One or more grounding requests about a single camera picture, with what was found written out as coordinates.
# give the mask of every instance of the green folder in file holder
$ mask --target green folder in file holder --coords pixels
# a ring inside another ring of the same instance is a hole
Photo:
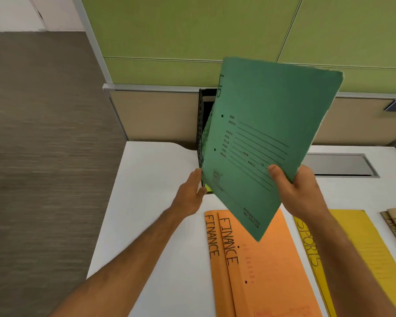
[[[280,206],[267,167],[290,182],[343,81],[339,71],[225,58],[206,124],[203,180],[259,241]]]

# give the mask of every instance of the forearm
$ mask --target forearm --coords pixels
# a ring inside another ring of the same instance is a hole
[[[396,308],[333,216],[326,212],[307,225],[338,317],[396,316]]]
[[[131,245],[67,297],[52,317],[126,317],[182,219],[176,209],[165,210]]]

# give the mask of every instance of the floor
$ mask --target floor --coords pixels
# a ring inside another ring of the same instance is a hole
[[[125,139],[81,32],[0,33],[0,316],[85,280]]]

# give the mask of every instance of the hand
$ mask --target hand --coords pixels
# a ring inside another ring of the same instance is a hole
[[[207,193],[205,187],[198,189],[201,182],[201,169],[191,172],[188,180],[181,184],[170,208],[183,218],[193,215],[201,206],[202,198]]]
[[[279,190],[280,199],[286,210],[307,225],[329,217],[326,202],[310,168],[301,165],[293,183],[286,178],[277,165],[268,168]]]

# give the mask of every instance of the green wall panel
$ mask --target green wall panel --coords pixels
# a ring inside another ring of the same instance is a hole
[[[105,59],[113,83],[216,87],[221,63],[170,60]],[[340,91],[396,93],[396,70],[317,67],[340,70]]]
[[[105,59],[113,83],[216,87],[222,64],[198,61]]]
[[[303,0],[280,61],[396,68],[396,0]]]
[[[104,57],[275,61],[300,0],[82,0]]]

